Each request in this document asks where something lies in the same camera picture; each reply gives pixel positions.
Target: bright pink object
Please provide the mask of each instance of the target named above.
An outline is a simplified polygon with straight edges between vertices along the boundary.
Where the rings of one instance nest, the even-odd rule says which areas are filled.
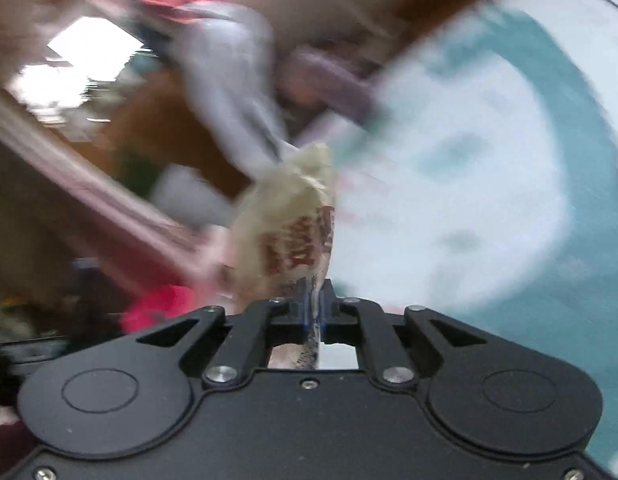
[[[194,304],[195,293],[190,288],[164,285],[132,304],[120,319],[120,325],[127,334],[138,332],[191,312]]]

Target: crumpled wrapper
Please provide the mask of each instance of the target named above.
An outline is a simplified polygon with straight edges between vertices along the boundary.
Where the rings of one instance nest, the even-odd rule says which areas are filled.
[[[231,227],[233,296],[241,308],[313,285],[313,309],[333,244],[333,168],[325,144],[309,144],[266,173],[242,197]],[[270,367],[314,368],[318,313],[305,345],[274,348]]]

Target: triangular cutout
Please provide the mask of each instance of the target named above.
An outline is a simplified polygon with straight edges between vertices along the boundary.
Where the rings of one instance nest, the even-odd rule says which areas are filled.
[[[461,346],[471,346],[471,345],[482,345],[485,344],[486,341],[484,339],[479,338],[473,334],[465,332],[453,325],[449,325],[444,321],[439,319],[432,319],[431,324],[436,327],[439,333],[441,333],[442,337],[444,337],[451,346],[461,347]]]
[[[174,325],[168,326],[158,332],[153,332],[137,339],[143,345],[160,346],[169,348],[180,341],[189,330],[198,323],[197,319],[185,319]]]

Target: metal screw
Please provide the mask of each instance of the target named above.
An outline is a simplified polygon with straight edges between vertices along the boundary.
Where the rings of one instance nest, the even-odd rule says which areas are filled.
[[[564,480],[585,480],[585,474],[580,469],[569,469],[563,478]]]
[[[214,383],[228,383],[238,377],[238,371],[225,365],[212,366],[207,368],[205,377]]]
[[[404,366],[392,366],[383,372],[383,379],[393,384],[408,383],[414,377],[413,370],[409,370],[409,368]]]
[[[56,473],[48,467],[41,467],[40,469],[36,469],[33,478],[35,480],[56,480]]]
[[[313,390],[318,387],[318,384],[320,383],[315,379],[306,379],[300,383],[305,390]]]

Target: patterned tablecloth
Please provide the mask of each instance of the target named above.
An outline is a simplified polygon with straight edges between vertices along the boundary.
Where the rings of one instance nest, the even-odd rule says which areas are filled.
[[[339,170],[328,277],[586,370],[618,474],[618,0],[486,0],[378,83],[364,129],[308,134]]]

